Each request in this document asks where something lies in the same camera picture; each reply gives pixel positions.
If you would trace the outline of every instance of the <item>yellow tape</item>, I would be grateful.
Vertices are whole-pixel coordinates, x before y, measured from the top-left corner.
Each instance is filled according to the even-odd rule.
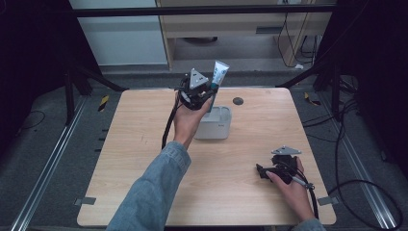
[[[99,104],[98,112],[103,112],[103,110],[106,107],[106,104],[108,103],[109,100],[109,95],[105,95],[102,97],[101,103]]]
[[[305,92],[305,99],[306,99],[309,103],[311,103],[311,104],[313,104],[313,105],[315,105],[315,106],[319,106],[319,105],[320,105],[320,101],[311,100],[310,97],[309,97],[309,94],[308,94],[307,92]]]

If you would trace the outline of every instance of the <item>table top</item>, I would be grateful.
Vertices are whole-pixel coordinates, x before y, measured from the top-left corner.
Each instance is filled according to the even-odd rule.
[[[243,99],[235,105],[233,99]],[[160,153],[174,91],[127,90],[118,102],[86,197],[78,215],[82,226],[106,226],[132,184]],[[278,189],[261,179],[255,164],[271,167],[271,151],[283,145],[298,156],[317,198],[326,197],[318,166],[291,93],[275,88],[221,88],[215,106],[232,111],[225,140],[193,140],[191,166],[171,207],[167,226],[297,224]],[[167,141],[172,141],[173,127]],[[331,205],[319,206],[323,224],[336,216]]]

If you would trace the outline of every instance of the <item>round black object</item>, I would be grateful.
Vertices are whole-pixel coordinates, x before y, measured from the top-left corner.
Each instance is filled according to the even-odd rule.
[[[235,97],[235,98],[232,100],[232,102],[233,102],[235,105],[242,105],[242,104],[243,104],[243,99],[242,99],[242,98],[239,98],[239,97]]]

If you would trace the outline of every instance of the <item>gray floor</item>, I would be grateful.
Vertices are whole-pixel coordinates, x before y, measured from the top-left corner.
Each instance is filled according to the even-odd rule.
[[[214,43],[190,43],[180,39],[177,41],[175,63],[171,70],[149,71],[144,68],[139,74],[107,74],[106,77],[130,89],[167,88],[177,85],[180,78],[191,68],[211,74],[214,60],[221,60],[231,65],[223,82],[224,87],[273,87],[292,79],[302,71],[286,67],[280,59],[273,39],[261,36],[218,38]],[[302,121],[328,115],[325,105],[329,104],[316,106],[305,100],[304,92],[308,91],[320,102],[325,102],[330,95],[330,90],[315,94],[311,89],[311,83],[313,83],[313,77],[291,89],[293,101]],[[103,138],[106,137],[106,129],[109,129],[120,97],[120,92],[110,90],[97,82],[91,81],[91,84],[93,93],[90,97],[75,93],[75,102],[85,100],[85,108],[31,218],[30,229],[82,229],[76,222],[80,207],[74,205],[74,201],[76,198],[82,198],[86,193],[99,151],[103,146]],[[98,112],[99,103],[104,95],[109,95],[110,99],[105,110]],[[352,99],[352,95],[342,93],[343,102],[349,99]],[[8,230],[18,216],[63,132],[64,89],[53,90],[39,97],[33,105],[33,111],[35,112],[28,116],[23,125],[27,129],[21,130],[10,147],[11,158],[1,164],[0,227],[2,230]],[[336,186],[334,141],[338,136],[337,125],[336,122],[329,120],[319,126],[305,128],[327,190]],[[383,187],[406,215],[408,199],[405,195],[408,193],[408,181],[396,165],[382,161],[380,149],[364,119],[359,116],[358,109],[346,114],[344,126],[346,137],[343,138],[344,142],[340,145],[338,153],[340,181],[360,177],[359,171],[365,170],[363,175],[369,176],[372,182]],[[351,151],[346,142],[347,138],[352,145]],[[355,156],[350,152],[355,153],[357,160],[361,162],[357,167],[355,167]],[[359,185],[346,186],[342,189],[344,199],[352,210],[368,222],[378,225],[378,216],[386,215],[387,211],[380,211],[382,215],[377,214],[378,208],[370,204],[371,191]],[[390,209],[395,222],[398,222],[399,218],[394,207],[385,198],[384,203],[386,208]],[[327,230],[372,230],[356,219],[342,202],[334,205],[334,208],[337,221],[327,226]],[[264,227],[256,228],[258,227],[241,227],[240,230],[267,230]],[[278,230],[287,229],[288,227],[278,227]],[[404,223],[400,230],[408,230],[408,225]]]

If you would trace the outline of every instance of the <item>finger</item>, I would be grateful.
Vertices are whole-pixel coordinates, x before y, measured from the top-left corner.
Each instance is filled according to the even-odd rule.
[[[296,157],[296,163],[297,163],[297,169],[299,169],[301,172],[303,172],[304,168],[303,168],[302,162],[300,161],[299,157]]]
[[[288,186],[278,175],[273,172],[267,171],[267,176],[281,191]]]
[[[208,112],[208,110],[210,109],[212,101],[213,101],[213,97],[210,97],[209,99],[207,99],[204,102],[204,104],[201,106],[200,111],[203,112],[204,114],[206,114]]]

